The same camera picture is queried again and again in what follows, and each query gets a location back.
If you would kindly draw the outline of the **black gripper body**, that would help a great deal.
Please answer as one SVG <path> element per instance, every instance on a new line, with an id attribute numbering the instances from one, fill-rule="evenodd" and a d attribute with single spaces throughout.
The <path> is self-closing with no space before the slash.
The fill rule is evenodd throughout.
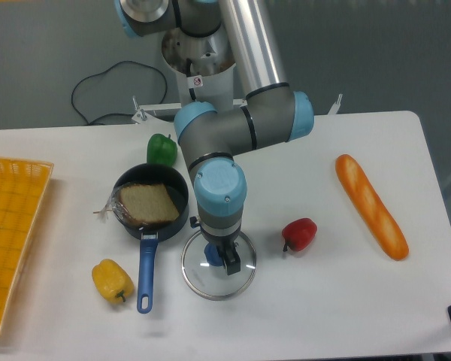
<path id="1" fill-rule="evenodd" d="M 223 253 L 236 251 L 235 241 L 240 235 L 239 226 L 227 229 L 210 228 L 207 225 L 201 226 L 201 233 L 205 240 L 219 248 Z"/>

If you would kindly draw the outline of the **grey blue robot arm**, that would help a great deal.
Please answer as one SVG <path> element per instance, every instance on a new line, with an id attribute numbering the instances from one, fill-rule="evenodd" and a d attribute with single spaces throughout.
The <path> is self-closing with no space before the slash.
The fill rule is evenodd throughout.
<path id="1" fill-rule="evenodd" d="M 180 79 L 174 128 L 192 181 L 198 225 L 228 274 L 247 183 L 234 156 L 308 135 L 313 108 L 290 89 L 263 1 L 118 1 L 128 35 L 162 32 L 162 56 Z"/>

